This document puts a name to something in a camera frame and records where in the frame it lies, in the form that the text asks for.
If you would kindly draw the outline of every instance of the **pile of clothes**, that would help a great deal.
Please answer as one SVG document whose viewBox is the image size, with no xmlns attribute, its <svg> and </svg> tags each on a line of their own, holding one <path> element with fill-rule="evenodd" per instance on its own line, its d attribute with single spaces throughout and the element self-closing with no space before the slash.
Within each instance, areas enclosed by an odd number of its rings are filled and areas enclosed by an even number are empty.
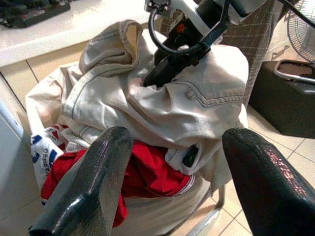
<svg viewBox="0 0 315 236">
<path fill-rule="evenodd" d="M 117 22 L 90 40 L 79 62 L 60 66 L 26 96 L 44 201 L 102 130 L 130 131 L 134 143 L 113 235 L 163 234 L 191 214 L 205 186 L 214 192 L 231 179 L 222 134 L 247 127 L 248 62 L 237 48 L 215 45 L 170 83 L 144 87 L 156 50 L 137 22 Z M 184 206 L 174 209 L 178 203 Z M 162 224 L 161 214 L 168 218 Z M 152 222 L 145 225 L 143 217 Z"/>
</svg>

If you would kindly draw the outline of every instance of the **white jacket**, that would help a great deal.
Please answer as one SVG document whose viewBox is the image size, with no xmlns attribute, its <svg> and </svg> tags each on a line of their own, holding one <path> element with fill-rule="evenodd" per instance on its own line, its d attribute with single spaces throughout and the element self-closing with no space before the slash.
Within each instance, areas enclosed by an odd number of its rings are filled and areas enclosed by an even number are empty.
<svg viewBox="0 0 315 236">
<path fill-rule="evenodd" d="M 156 49 L 136 22 L 107 28 L 88 43 L 79 64 L 61 66 L 29 92 L 31 130 L 39 122 L 66 123 L 90 144 L 102 130 L 124 126 L 135 140 L 169 148 L 166 161 L 175 170 L 191 175 L 201 169 L 215 191 L 231 178 L 221 136 L 247 126 L 248 62 L 239 49 L 217 45 L 172 82 L 143 87 Z M 189 168 L 182 159 L 191 145 L 199 151 Z"/>
</svg>

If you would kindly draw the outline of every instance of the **black cable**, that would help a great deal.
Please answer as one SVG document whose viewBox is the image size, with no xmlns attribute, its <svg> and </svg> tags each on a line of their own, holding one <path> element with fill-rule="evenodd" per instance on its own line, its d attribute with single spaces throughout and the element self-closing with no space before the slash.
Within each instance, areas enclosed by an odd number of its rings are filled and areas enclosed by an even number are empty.
<svg viewBox="0 0 315 236">
<path fill-rule="evenodd" d="M 288 7 L 292 12 L 294 12 L 299 18 L 301 18 L 304 22 L 309 24 L 311 27 L 315 29 L 315 24 L 310 21 L 306 16 L 304 16 L 298 9 L 295 8 L 288 0 L 277 0 L 281 2 L 284 6 Z"/>
<path fill-rule="evenodd" d="M 159 9 L 156 6 L 153 7 L 153 9 L 150 13 L 150 17 L 149 17 L 149 33 L 150 33 L 150 37 L 151 37 L 152 41 L 154 42 L 154 44 L 162 52 L 169 54 L 169 55 L 181 56 L 181 55 L 187 55 L 187 54 L 195 53 L 195 52 L 203 49 L 200 44 L 196 44 L 196 45 L 189 47 L 188 49 L 184 49 L 184 50 L 174 50 L 174 49 L 168 48 L 164 44 L 162 44 L 158 40 L 156 33 L 154 32 L 154 17 L 158 14 L 158 12 L 159 12 Z"/>
</svg>

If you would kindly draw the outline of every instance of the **white countertop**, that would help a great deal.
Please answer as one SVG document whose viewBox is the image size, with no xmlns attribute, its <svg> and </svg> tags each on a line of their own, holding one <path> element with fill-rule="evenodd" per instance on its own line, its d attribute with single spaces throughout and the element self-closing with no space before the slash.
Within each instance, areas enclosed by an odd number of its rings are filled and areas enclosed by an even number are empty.
<svg viewBox="0 0 315 236">
<path fill-rule="evenodd" d="M 87 41 L 114 22 L 148 21 L 144 0 L 79 0 L 58 16 L 25 29 L 0 26 L 0 67 Z"/>
</svg>

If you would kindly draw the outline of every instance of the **red cloth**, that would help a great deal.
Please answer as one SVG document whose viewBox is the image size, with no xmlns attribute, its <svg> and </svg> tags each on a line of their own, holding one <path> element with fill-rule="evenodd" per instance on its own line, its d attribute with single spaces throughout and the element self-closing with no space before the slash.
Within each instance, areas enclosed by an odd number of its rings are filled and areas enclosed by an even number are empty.
<svg viewBox="0 0 315 236">
<path fill-rule="evenodd" d="M 187 190 L 190 176 L 173 170 L 165 162 L 166 148 L 153 147 L 142 142 L 133 142 L 130 161 L 117 206 L 113 227 L 119 226 L 127 217 L 124 201 L 126 197 L 156 198 L 168 197 Z M 84 150 L 65 153 L 53 164 L 42 191 L 41 197 L 49 199 L 64 174 L 83 156 Z"/>
</svg>

